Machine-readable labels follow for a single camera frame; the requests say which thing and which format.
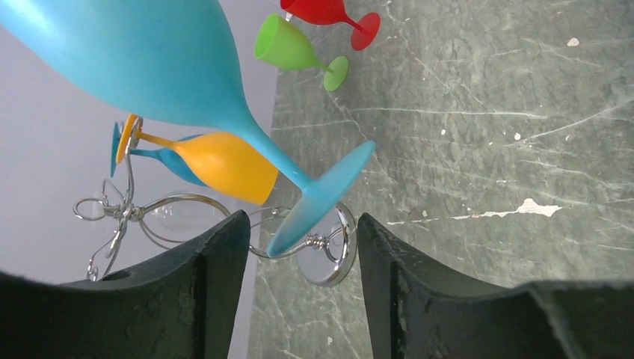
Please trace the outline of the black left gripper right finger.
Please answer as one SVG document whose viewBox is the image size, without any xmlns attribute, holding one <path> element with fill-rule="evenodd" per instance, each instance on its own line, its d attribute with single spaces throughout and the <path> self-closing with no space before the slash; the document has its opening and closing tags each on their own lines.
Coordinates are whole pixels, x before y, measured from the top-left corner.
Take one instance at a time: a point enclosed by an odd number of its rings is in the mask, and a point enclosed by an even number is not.
<svg viewBox="0 0 634 359">
<path fill-rule="evenodd" d="M 369 214 L 357 224 L 375 358 L 631 358 L 633 283 L 497 286 L 452 269 Z"/>
</svg>

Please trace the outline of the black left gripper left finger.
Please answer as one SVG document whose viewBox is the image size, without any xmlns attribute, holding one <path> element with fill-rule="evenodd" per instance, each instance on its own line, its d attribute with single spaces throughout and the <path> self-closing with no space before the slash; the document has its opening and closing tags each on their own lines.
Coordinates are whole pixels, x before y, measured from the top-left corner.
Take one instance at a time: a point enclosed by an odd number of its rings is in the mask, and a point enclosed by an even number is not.
<svg viewBox="0 0 634 359">
<path fill-rule="evenodd" d="M 234 212 L 104 277 L 52 285 L 1 275 L 3 358 L 226 358 L 250 244 Z"/>
</svg>

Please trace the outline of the clear wine glass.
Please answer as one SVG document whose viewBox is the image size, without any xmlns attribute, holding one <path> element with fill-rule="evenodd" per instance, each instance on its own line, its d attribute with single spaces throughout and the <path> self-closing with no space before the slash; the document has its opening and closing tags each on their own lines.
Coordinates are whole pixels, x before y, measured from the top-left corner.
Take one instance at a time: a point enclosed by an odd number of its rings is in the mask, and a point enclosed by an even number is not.
<svg viewBox="0 0 634 359">
<path fill-rule="evenodd" d="M 167 232 L 152 230 L 146 225 L 144 230 L 153 241 L 179 244 L 186 242 L 185 234 L 204 233 L 210 227 L 224 220 L 228 209 L 220 202 L 202 194 L 172 192 L 156 201 L 156 207 L 147 212 Z"/>
</svg>

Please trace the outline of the orange plastic wine glass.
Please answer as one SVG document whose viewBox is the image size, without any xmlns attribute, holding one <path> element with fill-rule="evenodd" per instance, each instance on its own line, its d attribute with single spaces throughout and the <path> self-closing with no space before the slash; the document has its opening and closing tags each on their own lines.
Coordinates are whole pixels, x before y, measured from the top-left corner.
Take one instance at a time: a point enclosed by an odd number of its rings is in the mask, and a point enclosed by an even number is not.
<svg viewBox="0 0 634 359">
<path fill-rule="evenodd" d="M 178 141 L 142 132 L 143 118 L 130 114 L 123 124 L 116 164 L 132 149 L 173 150 L 192 172 L 222 194 L 262 205 L 273 190 L 279 171 L 241 138 L 228 132 L 191 135 Z"/>
</svg>

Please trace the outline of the blue plastic wine glass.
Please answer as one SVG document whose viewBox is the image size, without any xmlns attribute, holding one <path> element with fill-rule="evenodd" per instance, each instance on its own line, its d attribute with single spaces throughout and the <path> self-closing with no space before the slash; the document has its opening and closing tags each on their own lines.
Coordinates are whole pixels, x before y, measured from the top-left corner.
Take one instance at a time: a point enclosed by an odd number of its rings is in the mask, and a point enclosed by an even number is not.
<svg viewBox="0 0 634 359">
<path fill-rule="evenodd" d="M 112 145 L 111 145 L 111 164 L 110 164 L 110 177 L 113 177 L 116 169 L 116 161 L 115 156 L 117 153 L 117 148 L 121 139 L 121 131 L 119 128 L 119 123 L 114 124 L 113 135 L 112 135 Z M 159 150 L 140 150 L 140 149 L 132 149 L 129 151 L 131 155 L 135 156 L 144 156 L 151 159 L 155 159 L 161 162 L 169 171 L 177 175 L 182 180 L 190 182 L 195 185 L 200 185 L 206 187 L 206 184 L 202 182 L 187 166 L 185 161 L 182 159 L 180 155 L 178 155 L 173 150 L 168 148 L 161 148 Z"/>
</svg>

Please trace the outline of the light blue plastic goblet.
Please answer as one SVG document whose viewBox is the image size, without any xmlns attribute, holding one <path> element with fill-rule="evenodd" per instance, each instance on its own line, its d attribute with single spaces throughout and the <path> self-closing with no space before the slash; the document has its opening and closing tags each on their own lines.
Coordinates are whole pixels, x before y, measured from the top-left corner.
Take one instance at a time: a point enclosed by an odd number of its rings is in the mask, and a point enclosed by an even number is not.
<svg viewBox="0 0 634 359">
<path fill-rule="evenodd" d="M 366 141 L 320 179 L 304 173 L 255 121 L 230 25 L 217 1 L 14 1 L 1 24 L 94 97 L 133 114 L 230 132 L 301 191 L 267 248 L 296 245 L 350 189 L 369 161 Z"/>
</svg>

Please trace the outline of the green plastic wine glass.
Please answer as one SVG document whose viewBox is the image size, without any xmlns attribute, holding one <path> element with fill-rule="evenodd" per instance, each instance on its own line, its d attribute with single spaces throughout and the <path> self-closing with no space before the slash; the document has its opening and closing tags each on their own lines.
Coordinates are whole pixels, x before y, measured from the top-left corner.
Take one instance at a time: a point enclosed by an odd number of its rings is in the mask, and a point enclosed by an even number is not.
<svg viewBox="0 0 634 359">
<path fill-rule="evenodd" d="M 338 56 L 329 64 L 323 63 L 302 30 L 276 13 L 269 14 L 263 21 L 253 55 L 282 70 L 318 67 L 324 70 L 323 86 L 330 92 L 337 90 L 348 75 L 349 61 L 345 56 Z"/>
</svg>

